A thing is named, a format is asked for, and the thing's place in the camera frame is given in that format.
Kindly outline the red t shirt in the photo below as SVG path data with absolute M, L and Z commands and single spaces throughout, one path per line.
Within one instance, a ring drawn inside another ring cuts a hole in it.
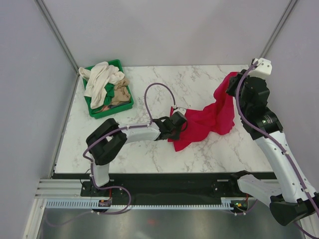
M 237 72 L 231 72 L 224 78 L 213 94 L 214 103 L 205 106 L 201 111 L 186 110 L 186 130 L 180 133 L 178 140 L 168 140 L 173 143 L 176 152 L 182 151 L 193 142 L 203 141 L 211 132 L 228 134 L 235 126 L 233 97 L 226 93 L 230 78 L 235 76 Z

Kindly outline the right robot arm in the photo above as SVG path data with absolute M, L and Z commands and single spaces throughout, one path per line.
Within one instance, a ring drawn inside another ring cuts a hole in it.
M 314 214 L 319 208 L 319 194 L 298 167 L 283 126 L 267 106 L 270 90 L 266 81 L 244 73 L 227 76 L 226 93 L 239 97 L 236 103 L 242 125 L 266 156 L 280 187 L 269 186 L 243 170 L 231 175 L 228 190 L 234 196 L 246 193 L 255 197 L 269 207 L 279 224 L 287 226 Z

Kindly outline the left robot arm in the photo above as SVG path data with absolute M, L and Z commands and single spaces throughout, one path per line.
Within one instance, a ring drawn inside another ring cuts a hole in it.
M 114 118 L 107 119 L 87 137 L 87 149 L 83 153 L 91 163 L 92 190 L 99 196 L 109 192 L 109 164 L 125 144 L 179 139 L 186 129 L 187 119 L 180 111 L 169 117 L 153 119 L 150 124 L 120 125 Z

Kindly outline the beige tan t shirt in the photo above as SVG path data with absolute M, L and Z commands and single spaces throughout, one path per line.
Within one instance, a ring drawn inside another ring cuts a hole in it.
M 111 105 L 116 106 L 130 101 L 131 94 L 127 88 L 129 82 L 130 81 L 125 77 L 114 86 L 114 96 L 111 100 Z

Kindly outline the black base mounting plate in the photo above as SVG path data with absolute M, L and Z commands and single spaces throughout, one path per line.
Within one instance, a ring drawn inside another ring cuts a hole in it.
M 82 197 L 110 196 L 115 203 L 134 204 L 204 204 L 221 198 L 243 198 L 231 181 L 231 173 L 111 173 L 105 190 L 84 181 Z

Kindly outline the green t shirt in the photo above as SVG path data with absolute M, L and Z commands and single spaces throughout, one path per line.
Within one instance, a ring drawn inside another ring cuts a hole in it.
M 115 85 L 113 85 L 111 83 L 107 83 L 106 86 L 104 87 L 104 89 L 106 91 L 106 95 L 105 95 L 104 102 L 103 102 L 104 106 L 108 106 L 111 104 L 111 101 L 112 101 L 113 97 L 115 96 L 114 87 L 115 87 Z

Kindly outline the cream white t shirt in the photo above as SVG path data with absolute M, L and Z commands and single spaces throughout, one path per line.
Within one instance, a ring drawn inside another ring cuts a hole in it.
M 87 81 L 84 96 L 91 98 L 91 109 L 96 109 L 104 104 L 107 94 L 105 86 L 108 83 L 116 85 L 125 77 L 118 67 L 108 62 L 98 63 L 91 70 L 80 67 L 78 71 L 80 76 Z

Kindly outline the right aluminium frame post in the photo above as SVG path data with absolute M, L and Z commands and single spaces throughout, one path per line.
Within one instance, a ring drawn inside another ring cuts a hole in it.
M 287 23 L 291 13 L 293 12 L 293 10 L 296 7 L 296 5 L 298 4 L 298 2 L 299 2 L 299 0 L 290 0 L 288 2 L 285 10 L 283 11 L 280 19 L 278 20 L 274 30 L 272 31 L 266 45 L 264 46 L 264 48 L 260 54 L 261 58 L 264 58 L 268 54 L 270 49 L 272 48 L 273 44 L 275 43 L 276 39 L 278 38 L 281 30 L 283 29 L 283 27 Z

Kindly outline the aluminium frame post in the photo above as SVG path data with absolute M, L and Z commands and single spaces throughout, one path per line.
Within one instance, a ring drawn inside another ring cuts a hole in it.
M 264 48 L 260 54 L 261 58 L 264 58 L 268 54 L 270 49 L 272 48 L 273 44 L 275 43 L 276 39 L 278 38 L 281 30 L 283 29 L 283 27 L 287 23 L 291 13 L 293 12 L 293 10 L 296 7 L 296 5 L 298 4 L 298 2 L 299 2 L 299 0 L 290 0 L 288 2 L 285 10 L 283 11 L 280 19 L 278 20 L 274 30 L 272 31 L 266 45 L 264 46 Z
M 45 21 L 47 22 L 49 28 L 51 29 L 54 37 L 56 38 L 58 44 L 60 45 L 61 49 L 63 50 L 65 56 L 67 57 L 68 61 L 70 62 L 73 70 L 78 73 L 78 64 L 76 63 L 75 58 L 73 57 L 64 37 L 62 36 L 49 8 L 45 4 L 43 0 L 35 0 L 34 1 L 37 7 L 39 8 L 41 14 L 43 15 Z

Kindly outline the aluminium front rail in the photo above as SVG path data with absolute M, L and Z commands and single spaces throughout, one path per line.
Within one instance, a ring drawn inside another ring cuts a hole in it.
M 279 197 L 287 202 L 306 200 L 306 192 L 298 183 L 281 186 L 277 181 L 259 180 L 252 174 L 247 174 L 239 179 L 231 178 L 230 181 L 238 187 L 239 191 L 250 196 L 260 198 Z M 82 197 L 80 195 L 83 182 L 76 180 L 42 180 L 37 189 L 37 195 L 48 197 Z

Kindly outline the left aluminium frame post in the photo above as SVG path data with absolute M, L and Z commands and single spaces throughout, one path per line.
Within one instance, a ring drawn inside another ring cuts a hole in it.
M 63 50 L 65 56 L 67 57 L 68 61 L 70 62 L 73 70 L 78 73 L 78 64 L 76 63 L 75 58 L 73 57 L 64 37 L 62 36 L 49 8 L 45 4 L 43 0 L 35 0 L 34 1 L 37 7 L 39 8 L 41 14 L 43 15 L 45 21 L 47 22 L 49 28 L 51 29 L 54 37 L 56 38 L 58 44 L 60 45 L 61 49 Z

